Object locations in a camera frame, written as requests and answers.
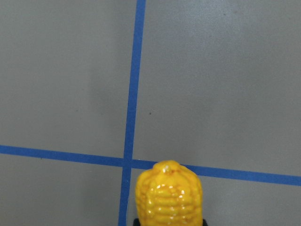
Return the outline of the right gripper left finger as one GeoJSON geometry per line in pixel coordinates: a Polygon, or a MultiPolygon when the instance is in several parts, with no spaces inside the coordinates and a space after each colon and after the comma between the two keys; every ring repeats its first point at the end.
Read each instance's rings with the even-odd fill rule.
{"type": "Polygon", "coordinates": [[[138,219],[138,218],[135,218],[135,219],[133,220],[132,226],[139,226],[139,219],[138,219]]]}

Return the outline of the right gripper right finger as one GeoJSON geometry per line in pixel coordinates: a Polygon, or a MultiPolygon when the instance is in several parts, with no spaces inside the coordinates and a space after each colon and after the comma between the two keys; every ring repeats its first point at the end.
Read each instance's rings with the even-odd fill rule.
{"type": "Polygon", "coordinates": [[[203,219],[203,226],[208,226],[207,222],[205,219],[203,219]]]}

